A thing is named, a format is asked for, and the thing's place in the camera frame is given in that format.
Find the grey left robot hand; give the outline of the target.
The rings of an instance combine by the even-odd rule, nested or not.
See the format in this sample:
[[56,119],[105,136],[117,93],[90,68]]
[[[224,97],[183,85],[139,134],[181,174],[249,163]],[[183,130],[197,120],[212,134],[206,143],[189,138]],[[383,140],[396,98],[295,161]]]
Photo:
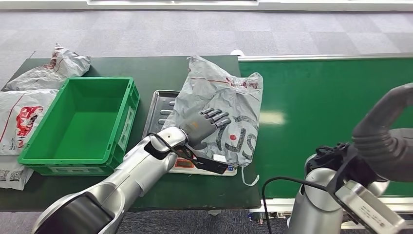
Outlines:
[[185,118],[179,125],[179,129],[186,133],[190,147],[203,149],[205,147],[205,143],[202,143],[204,139],[230,123],[231,119],[228,112],[221,109],[207,108]]

